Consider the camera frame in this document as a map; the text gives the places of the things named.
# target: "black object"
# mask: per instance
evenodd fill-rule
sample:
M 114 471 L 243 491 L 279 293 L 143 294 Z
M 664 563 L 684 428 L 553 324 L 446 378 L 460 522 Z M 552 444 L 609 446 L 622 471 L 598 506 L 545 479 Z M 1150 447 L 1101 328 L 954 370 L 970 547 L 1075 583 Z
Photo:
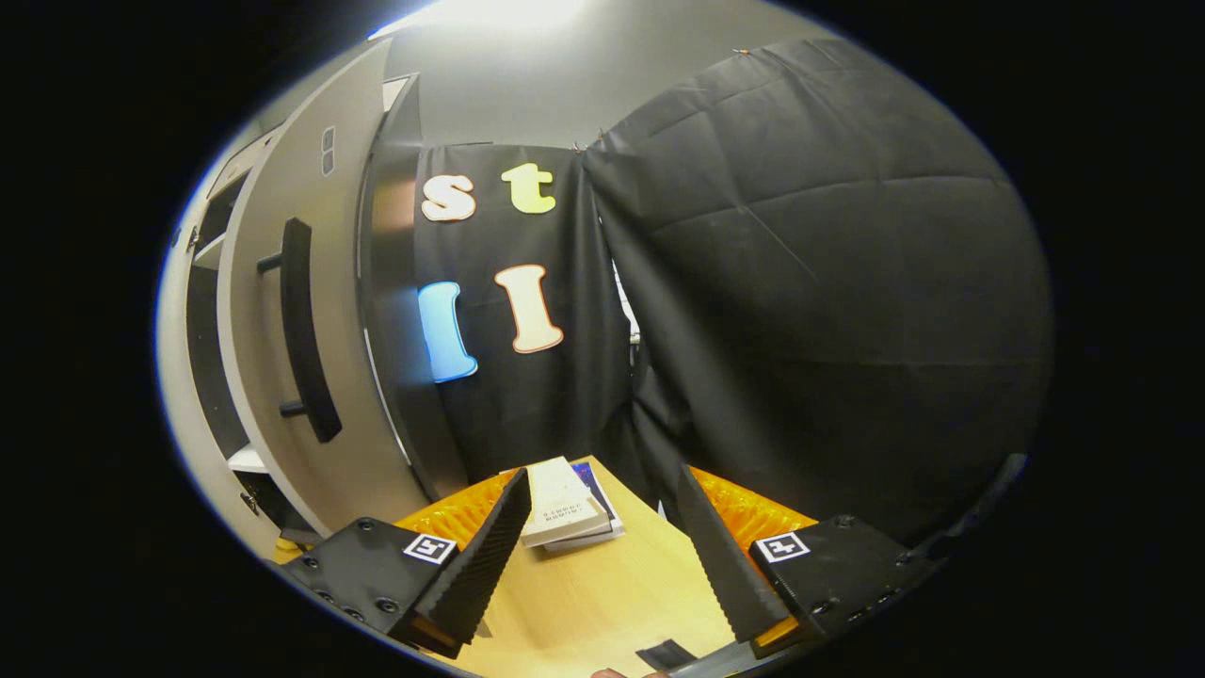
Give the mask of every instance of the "black object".
M 786 606 L 750 565 L 686 465 L 681 467 L 677 497 L 686 533 L 736 642 L 752 641 L 789 619 Z
M 636 656 L 645 660 L 645 664 L 653 667 L 653 671 L 669 671 L 698 658 L 686 652 L 686 648 L 674 642 L 672 638 L 652 648 L 636 650 Z
M 1040 242 L 991 153 L 887 64 L 840 39 L 751 49 L 580 157 L 640 322 L 639 484 L 672 493 L 686 460 L 915 544 L 1027 452 Z
M 393 430 L 415 478 L 431 501 L 469 485 L 460 450 L 431 378 L 418 311 L 415 211 L 399 195 L 415 194 L 419 82 L 406 79 L 372 143 L 357 223 L 357 300 L 370 365 Z
M 884 609 L 934 568 L 851 515 L 759 540 L 750 555 L 801 625 L 828 638 Z
M 301 219 L 290 218 L 284 224 L 281 250 L 255 264 L 263 273 L 281 269 L 281 314 L 284 324 L 284 346 L 293 369 L 300 403 L 287 403 L 281 417 L 293 417 L 304 411 L 310 418 L 319 443 L 329 443 L 343 423 L 335 411 L 335 401 L 327 387 L 318 355 L 318 337 L 313 330 L 313 307 L 310 301 L 310 226 Z
M 235 409 L 230 384 L 222 365 L 222 349 L 218 344 L 218 271 L 193 266 L 188 273 L 188 300 L 184 312 L 188 328 L 188 361 L 196 388 L 196 399 L 201 402 L 205 421 L 222 450 L 222 456 L 230 459 L 251 440 L 239 419 L 239 411 Z
M 404 639 L 406 611 L 458 553 L 454 542 L 360 518 L 281 567 L 353 619 Z
M 455 659 L 472 641 L 530 512 L 527 470 L 519 470 L 464 553 L 451 540 L 360 518 L 283 570 L 358 621 Z
M 521 468 L 506 484 L 464 554 L 440 573 L 415 606 L 416 614 L 434 623 L 452 641 L 448 644 L 427 638 L 425 647 L 455 659 L 460 643 L 472 642 L 472 635 L 486 614 L 498 579 L 530 513 L 528 474 L 525 468 Z

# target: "black fabric backdrop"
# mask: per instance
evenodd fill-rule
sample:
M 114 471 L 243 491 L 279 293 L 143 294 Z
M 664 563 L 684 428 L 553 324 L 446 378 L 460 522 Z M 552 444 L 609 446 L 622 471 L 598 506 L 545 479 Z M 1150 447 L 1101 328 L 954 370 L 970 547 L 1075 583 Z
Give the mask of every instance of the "black fabric backdrop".
M 646 346 L 635 440 L 901 542 L 1024 453 L 1053 319 L 1035 230 L 952 113 L 847 41 L 754 49 L 584 153 Z
M 498 179 L 529 160 L 556 177 L 552 212 Z M 733 57 L 580 155 L 429 149 L 416 190 L 436 173 L 478 204 L 416 214 L 421 282 L 460 283 L 480 361 L 440 385 L 472 481 L 595 454 L 677 523 L 684 460 L 915 543 L 1027 452 L 1053 319 L 1025 207 L 948 110 L 850 42 Z M 633 372 L 609 257 L 641 326 Z M 548 269 L 566 332 L 534 355 L 493 281 L 523 263 Z
M 557 199 L 551 211 L 529 214 L 511 204 L 511 184 L 500 175 L 524 163 L 552 172 L 552 183 L 540 187 Z M 469 218 L 423 216 L 422 187 L 443 173 L 472 181 L 477 208 Z M 460 285 L 457 320 L 477 360 L 475 375 L 437 385 L 469 481 L 559 455 L 630 465 L 611 442 L 630 409 L 629 325 L 580 157 L 489 143 L 427 148 L 415 190 L 418 283 Z M 498 271 L 522 264 L 547 270 L 541 288 L 548 316 L 565 332 L 560 344 L 534 354 L 513 350 L 511 303 L 494 282 Z

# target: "cabinet shelf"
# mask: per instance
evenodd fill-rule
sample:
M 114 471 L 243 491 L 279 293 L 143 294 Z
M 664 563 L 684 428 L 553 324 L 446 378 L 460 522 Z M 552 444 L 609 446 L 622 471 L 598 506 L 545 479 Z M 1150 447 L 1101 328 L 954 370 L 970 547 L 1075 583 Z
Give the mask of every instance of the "cabinet shelf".
M 204 249 L 196 252 L 196 255 L 193 257 L 193 265 L 217 270 L 218 260 L 222 258 L 223 242 L 225 242 L 225 232 L 218 235 Z
M 259 459 L 259 453 L 257 453 L 248 444 L 243 449 L 239 450 L 227 460 L 230 465 L 230 471 L 241 471 L 243 473 L 268 473 L 268 467 L 264 466 L 264 461 Z

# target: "stack of books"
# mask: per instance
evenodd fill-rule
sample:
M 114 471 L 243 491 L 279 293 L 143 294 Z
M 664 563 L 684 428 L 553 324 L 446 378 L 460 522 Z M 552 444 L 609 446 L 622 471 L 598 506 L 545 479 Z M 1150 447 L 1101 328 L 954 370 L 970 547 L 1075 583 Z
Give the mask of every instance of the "stack of books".
M 589 464 L 556 458 L 527 468 L 531 515 L 519 536 L 524 547 L 558 552 L 623 535 L 623 521 Z

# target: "cabinet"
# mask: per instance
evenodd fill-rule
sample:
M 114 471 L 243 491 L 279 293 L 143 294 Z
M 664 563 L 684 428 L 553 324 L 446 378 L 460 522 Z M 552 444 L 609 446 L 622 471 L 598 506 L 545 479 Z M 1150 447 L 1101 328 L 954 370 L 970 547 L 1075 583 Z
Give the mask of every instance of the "cabinet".
M 364 169 L 382 123 L 387 52 L 388 41 L 376 45 L 331 76 L 274 130 L 247 175 L 214 195 L 217 201 L 241 181 L 212 271 L 221 367 L 233 419 L 242 426 L 223 454 L 242 453 L 236 464 L 248 471 L 240 476 L 278 489 L 300 524 L 321 538 L 360 515 L 393 521 L 429 503 L 377 394 L 355 297 L 355 224 Z M 308 253 L 288 265 L 306 269 L 310 326 L 286 323 L 288 265 L 261 265 L 281 260 L 292 220 L 308 226 Z M 199 243 L 216 241 L 217 235 Z M 313 338 L 304 370 L 298 347 L 287 342 L 299 331 Z M 313 407 L 300 384 L 313 377 L 321 377 L 318 390 L 337 412 L 334 436 L 322 435 L 307 417 L 282 415 L 282 406 L 296 412 L 289 403 Z M 249 450 L 261 473 L 242 466 L 254 461 Z

